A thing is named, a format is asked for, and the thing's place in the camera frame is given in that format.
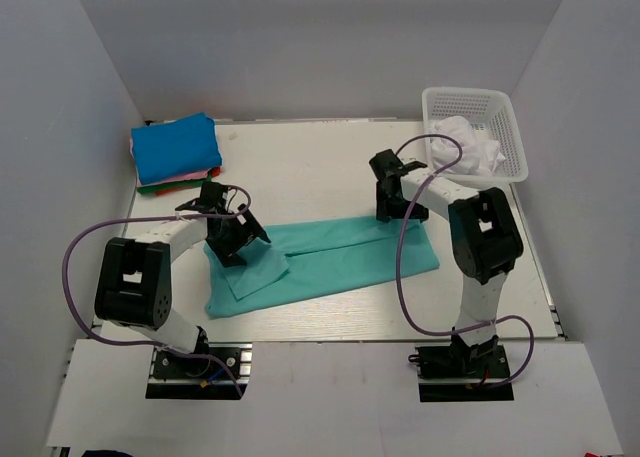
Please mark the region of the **teal t shirt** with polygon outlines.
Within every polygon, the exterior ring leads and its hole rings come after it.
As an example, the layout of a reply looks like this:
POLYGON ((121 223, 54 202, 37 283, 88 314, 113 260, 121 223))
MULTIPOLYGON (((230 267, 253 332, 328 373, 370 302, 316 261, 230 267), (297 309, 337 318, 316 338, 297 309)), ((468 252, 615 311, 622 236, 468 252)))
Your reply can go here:
POLYGON ((373 286, 395 279, 402 221, 373 216, 272 225, 270 241, 240 249, 244 265, 225 268, 205 247, 210 265, 211 318, 373 286))

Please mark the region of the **white t shirt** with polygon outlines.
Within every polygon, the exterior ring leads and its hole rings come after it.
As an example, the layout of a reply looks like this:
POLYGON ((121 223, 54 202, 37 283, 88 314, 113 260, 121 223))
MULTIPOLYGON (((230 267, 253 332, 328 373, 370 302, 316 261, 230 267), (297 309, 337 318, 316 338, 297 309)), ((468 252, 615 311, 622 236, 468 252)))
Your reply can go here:
MULTIPOLYGON (((492 176, 506 161, 498 141, 482 136, 463 116, 453 116, 430 123, 430 132, 454 139, 462 148, 460 161, 449 169, 458 175, 492 176)), ((457 147, 442 138, 432 138, 431 157, 436 168, 455 160, 457 147)))

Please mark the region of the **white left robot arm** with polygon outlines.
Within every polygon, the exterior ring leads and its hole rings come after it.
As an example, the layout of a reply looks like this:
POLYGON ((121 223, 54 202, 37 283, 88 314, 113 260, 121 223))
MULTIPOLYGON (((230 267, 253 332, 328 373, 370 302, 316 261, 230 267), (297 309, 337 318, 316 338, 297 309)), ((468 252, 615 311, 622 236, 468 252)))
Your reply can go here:
POLYGON ((172 263, 204 242, 225 268, 245 267, 240 251, 269 244, 248 204, 233 209, 231 185, 206 182, 176 215, 136 238, 112 238, 105 247, 94 302, 96 316, 128 327, 177 353, 177 364, 199 376, 211 364, 206 332, 172 308, 172 263))

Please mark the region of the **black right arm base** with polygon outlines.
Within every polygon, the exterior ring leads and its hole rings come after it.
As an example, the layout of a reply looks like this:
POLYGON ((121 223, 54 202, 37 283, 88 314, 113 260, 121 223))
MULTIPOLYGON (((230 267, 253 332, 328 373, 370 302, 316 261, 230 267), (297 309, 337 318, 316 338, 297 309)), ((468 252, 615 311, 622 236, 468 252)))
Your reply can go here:
POLYGON ((415 367, 421 403, 508 402, 514 391, 503 345, 466 359, 458 342, 416 347, 407 358, 415 367))

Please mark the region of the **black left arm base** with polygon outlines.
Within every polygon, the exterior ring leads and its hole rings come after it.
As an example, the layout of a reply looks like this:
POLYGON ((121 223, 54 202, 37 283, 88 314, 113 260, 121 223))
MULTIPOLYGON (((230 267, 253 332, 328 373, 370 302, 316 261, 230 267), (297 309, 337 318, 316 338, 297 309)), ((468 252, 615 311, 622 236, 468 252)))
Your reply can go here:
MULTIPOLYGON (((209 344, 244 392, 252 364, 251 344, 209 344)), ((226 371, 217 362, 185 359, 169 352, 154 351, 145 398, 148 400, 236 401, 241 396, 226 371)))

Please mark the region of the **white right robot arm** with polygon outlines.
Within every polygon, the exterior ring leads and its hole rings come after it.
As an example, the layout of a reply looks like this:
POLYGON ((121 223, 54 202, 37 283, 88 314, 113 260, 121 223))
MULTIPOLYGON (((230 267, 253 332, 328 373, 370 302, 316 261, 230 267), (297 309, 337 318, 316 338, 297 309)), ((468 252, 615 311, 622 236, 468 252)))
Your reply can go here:
POLYGON ((431 213, 447 220, 451 250, 463 274, 458 319, 451 335, 459 344, 451 351, 453 367, 472 376, 484 368, 494 344, 502 288, 524 246, 504 191, 477 190, 439 176, 419 161, 404 162, 392 150, 369 161, 376 177, 376 218, 398 219, 401 234, 412 220, 431 213))

